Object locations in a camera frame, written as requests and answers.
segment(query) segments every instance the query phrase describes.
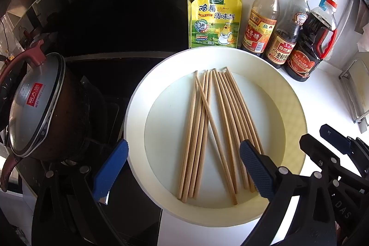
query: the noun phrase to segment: seasoning pouch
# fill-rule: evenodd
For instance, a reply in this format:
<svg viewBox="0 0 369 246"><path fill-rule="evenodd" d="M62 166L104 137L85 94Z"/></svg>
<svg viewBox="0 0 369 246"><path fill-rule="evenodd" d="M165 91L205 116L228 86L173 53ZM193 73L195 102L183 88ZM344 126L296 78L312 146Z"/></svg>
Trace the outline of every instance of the seasoning pouch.
<svg viewBox="0 0 369 246"><path fill-rule="evenodd" d="M241 8L241 0L194 0L191 4L190 48L236 48Z"/></svg>

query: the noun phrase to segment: metal screw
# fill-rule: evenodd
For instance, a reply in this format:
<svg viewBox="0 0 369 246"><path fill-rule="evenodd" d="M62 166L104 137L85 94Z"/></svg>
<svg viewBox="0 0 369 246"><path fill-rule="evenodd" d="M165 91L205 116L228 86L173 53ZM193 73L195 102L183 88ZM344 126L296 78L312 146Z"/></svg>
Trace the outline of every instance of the metal screw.
<svg viewBox="0 0 369 246"><path fill-rule="evenodd" d="M284 175L288 173L288 169L286 167L279 167L278 171L280 174L284 174Z"/></svg>
<svg viewBox="0 0 369 246"><path fill-rule="evenodd" d="M45 176L47 178L53 177L53 175L54 175L54 171L52 171L52 170L47 171L46 174L45 174Z"/></svg>
<svg viewBox="0 0 369 246"><path fill-rule="evenodd" d="M88 171L90 171L90 168L88 166L82 166L80 169L79 169L79 172L81 172L82 174L85 174L87 173Z"/></svg>
<svg viewBox="0 0 369 246"><path fill-rule="evenodd" d="M322 174L318 171L315 171L314 172L314 176L317 178L317 179L321 179L322 178Z"/></svg>

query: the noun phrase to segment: brown pot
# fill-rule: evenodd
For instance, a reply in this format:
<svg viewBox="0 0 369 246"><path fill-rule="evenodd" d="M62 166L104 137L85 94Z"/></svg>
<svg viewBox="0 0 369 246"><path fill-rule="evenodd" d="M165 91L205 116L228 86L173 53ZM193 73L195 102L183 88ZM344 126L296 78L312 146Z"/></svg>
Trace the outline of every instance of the brown pot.
<svg viewBox="0 0 369 246"><path fill-rule="evenodd" d="M88 131L89 102L81 83L66 68L64 58L45 56L40 40L16 56L0 75L0 86L12 67L25 59L32 69L21 81L10 110L12 152L0 185L7 191L10 173L24 157L42 161L73 159L81 153Z"/></svg>

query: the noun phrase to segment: pot lid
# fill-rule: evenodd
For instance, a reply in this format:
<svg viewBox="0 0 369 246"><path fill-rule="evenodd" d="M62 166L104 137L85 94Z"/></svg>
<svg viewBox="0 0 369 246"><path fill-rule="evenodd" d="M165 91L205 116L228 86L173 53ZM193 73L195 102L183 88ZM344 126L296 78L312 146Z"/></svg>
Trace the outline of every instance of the pot lid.
<svg viewBox="0 0 369 246"><path fill-rule="evenodd" d="M9 119L10 144L17 156L30 155L46 138L64 75L64 58L50 53L19 84Z"/></svg>

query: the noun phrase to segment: cartoon chicken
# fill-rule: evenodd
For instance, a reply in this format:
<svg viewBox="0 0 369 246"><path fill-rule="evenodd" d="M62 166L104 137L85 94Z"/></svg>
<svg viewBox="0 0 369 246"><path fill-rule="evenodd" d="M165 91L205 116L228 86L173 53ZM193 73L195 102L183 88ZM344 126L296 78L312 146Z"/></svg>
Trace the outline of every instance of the cartoon chicken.
<svg viewBox="0 0 369 246"><path fill-rule="evenodd" d="M215 33L218 34L218 43L220 45L228 45L234 42L234 38L231 32L231 24L226 22L223 29L217 28Z"/></svg>

